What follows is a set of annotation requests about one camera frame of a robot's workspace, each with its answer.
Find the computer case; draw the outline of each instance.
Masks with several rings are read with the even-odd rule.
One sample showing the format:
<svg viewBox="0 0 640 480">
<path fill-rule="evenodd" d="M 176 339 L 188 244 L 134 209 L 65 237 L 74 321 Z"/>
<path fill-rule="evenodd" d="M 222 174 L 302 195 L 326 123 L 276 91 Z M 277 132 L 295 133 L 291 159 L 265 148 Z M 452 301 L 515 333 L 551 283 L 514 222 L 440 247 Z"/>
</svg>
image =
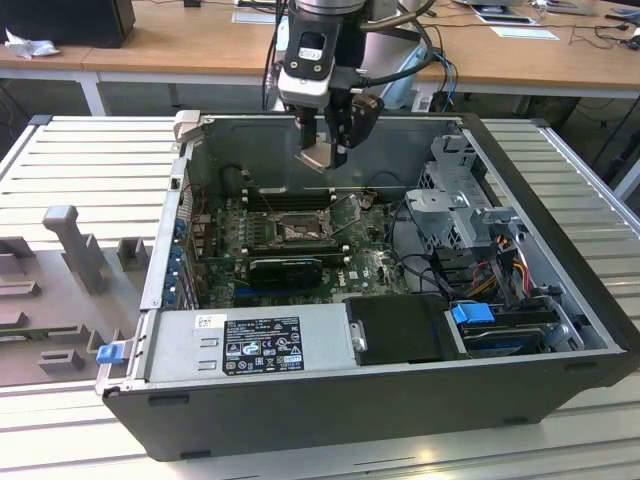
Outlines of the computer case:
<svg viewBox="0 0 640 480">
<path fill-rule="evenodd" d="M 6 28 L 19 37 L 51 40 L 56 45 L 119 48 L 135 20 L 131 0 L 0 2 L 2 37 Z"/>
</svg>

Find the blue clip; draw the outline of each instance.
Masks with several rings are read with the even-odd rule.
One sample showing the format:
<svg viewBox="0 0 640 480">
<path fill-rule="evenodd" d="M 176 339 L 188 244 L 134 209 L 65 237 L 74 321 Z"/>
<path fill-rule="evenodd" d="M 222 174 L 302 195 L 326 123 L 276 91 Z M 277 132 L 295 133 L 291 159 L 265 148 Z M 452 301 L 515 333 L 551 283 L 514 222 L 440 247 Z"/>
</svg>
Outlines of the blue clip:
<svg viewBox="0 0 640 480">
<path fill-rule="evenodd" d="M 98 348 L 96 362 L 103 363 L 124 363 L 124 345 L 122 343 L 102 345 Z"/>
<path fill-rule="evenodd" d="M 491 312 L 491 307 L 486 303 L 459 303 L 451 309 L 456 325 L 466 323 L 493 323 L 496 318 Z"/>
</svg>

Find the paper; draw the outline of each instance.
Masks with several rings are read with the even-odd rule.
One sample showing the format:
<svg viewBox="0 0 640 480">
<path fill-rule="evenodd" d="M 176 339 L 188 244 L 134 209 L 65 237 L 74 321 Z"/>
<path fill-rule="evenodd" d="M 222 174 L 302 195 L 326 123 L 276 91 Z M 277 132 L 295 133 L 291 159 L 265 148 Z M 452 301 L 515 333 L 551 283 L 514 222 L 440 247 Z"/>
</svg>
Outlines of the paper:
<svg viewBox="0 0 640 480">
<path fill-rule="evenodd" d="M 60 53 L 53 42 L 49 40 L 27 40 L 13 35 L 9 30 L 5 29 L 7 41 L 4 46 L 18 56 L 31 60 L 32 57 L 43 57 L 46 55 L 55 55 Z"/>
<path fill-rule="evenodd" d="M 539 28 L 509 28 L 509 27 L 491 27 L 503 38 L 532 38 L 536 40 L 560 40 L 549 30 L 540 30 Z"/>
</svg>

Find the cable on desk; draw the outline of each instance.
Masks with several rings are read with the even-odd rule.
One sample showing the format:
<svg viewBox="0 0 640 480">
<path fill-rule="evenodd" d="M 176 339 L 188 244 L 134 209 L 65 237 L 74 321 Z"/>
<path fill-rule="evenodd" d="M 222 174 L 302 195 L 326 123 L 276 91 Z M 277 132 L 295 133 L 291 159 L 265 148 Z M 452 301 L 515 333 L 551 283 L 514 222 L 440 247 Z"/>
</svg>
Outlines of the cable on desk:
<svg viewBox="0 0 640 480">
<path fill-rule="evenodd" d="M 618 124 L 618 126 L 615 128 L 615 130 L 613 132 L 611 132 L 611 135 L 609 135 L 609 138 L 607 138 L 607 141 L 604 142 L 604 145 L 602 145 L 602 148 L 600 149 L 600 151 L 598 152 L 598 154 L 596 155 L 596 158 L 593 159 L 593 162 L 591 162 L 591 165 L 589 165 L 592 169 L 596 166 L 596 163 L 598 163 L 598 160 L 600 160 L 600 157 L 602 156 L 602 154 L 604 153 L 604 151 L 607 149 L 607 147 L 609 146 L 609 144 L 611 143 L 611 141 L 615 138 L 615 136 L 618 134 L 618 132 L 620 131 L 620 129 L 622 128 L 622 125 L 625 124 L 625 122 L 629 119 L 629 117 L 631 116 L 631 114 L 633 113 L 633 111 L 635 110 L 635 108 L 638 106 L 638 103 L 640 103 L 640 95 L 638 95 L 638 98 L 636 98 L 636 100 L 633 102 L 633 105 L 631 105 L 631 108 L 629 108 L 629 111 L 627 112 L 627 114 L 624 116 L 624 118 L 620 121 L 620 123 Z"/>
</svg>

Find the warning label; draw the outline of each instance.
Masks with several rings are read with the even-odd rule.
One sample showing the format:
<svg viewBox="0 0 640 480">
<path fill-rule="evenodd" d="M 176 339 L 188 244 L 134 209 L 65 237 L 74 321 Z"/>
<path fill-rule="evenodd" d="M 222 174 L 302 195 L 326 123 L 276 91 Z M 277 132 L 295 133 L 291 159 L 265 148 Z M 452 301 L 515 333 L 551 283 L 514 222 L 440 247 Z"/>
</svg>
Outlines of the warning label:
<svg viewBox="0 0 640 480">
<path fill-rule="evenodd" d="M 224 324 L 227 375 L 304 370 L 298 317 L 229 320 Z"/>
</svg>

